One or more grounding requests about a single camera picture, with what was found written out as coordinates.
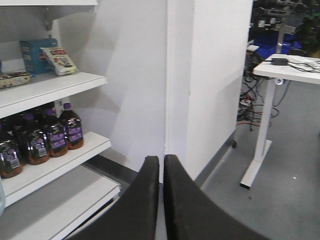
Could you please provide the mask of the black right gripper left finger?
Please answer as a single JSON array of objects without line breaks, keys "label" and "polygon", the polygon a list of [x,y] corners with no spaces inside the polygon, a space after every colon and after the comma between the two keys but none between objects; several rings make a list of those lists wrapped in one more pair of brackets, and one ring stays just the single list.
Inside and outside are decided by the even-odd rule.
[{"label": "black right gripper left finger", "polygon": [[70,240],[154,240],[159,204],[160,164],[147,156],[120,199]]}]

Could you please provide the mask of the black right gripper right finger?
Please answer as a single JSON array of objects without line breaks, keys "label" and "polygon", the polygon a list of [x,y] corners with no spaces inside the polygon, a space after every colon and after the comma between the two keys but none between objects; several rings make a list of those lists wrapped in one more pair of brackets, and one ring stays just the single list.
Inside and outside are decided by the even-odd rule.
[{"label": "black right gripper right finger", "polygon": [[178,157],[164,157],[163,204],[169,240],[264,240],[212,202]]}]

